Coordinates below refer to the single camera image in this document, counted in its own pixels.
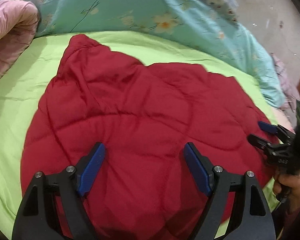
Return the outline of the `person's right hand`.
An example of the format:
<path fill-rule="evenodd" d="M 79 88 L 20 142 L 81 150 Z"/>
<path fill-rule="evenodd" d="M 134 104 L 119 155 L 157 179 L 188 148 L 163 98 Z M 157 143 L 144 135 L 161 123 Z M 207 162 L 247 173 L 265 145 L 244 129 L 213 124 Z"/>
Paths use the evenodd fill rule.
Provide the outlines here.
<path fill-rule="evenodd" d="M 290 188 L 288 199 L 288 213 L 300 210 L 300 172 L 297 175 L 286 174 L 283 169 L 277 168 L 274 174 L 273 193 L 277 196 L 283 186 Z"/>

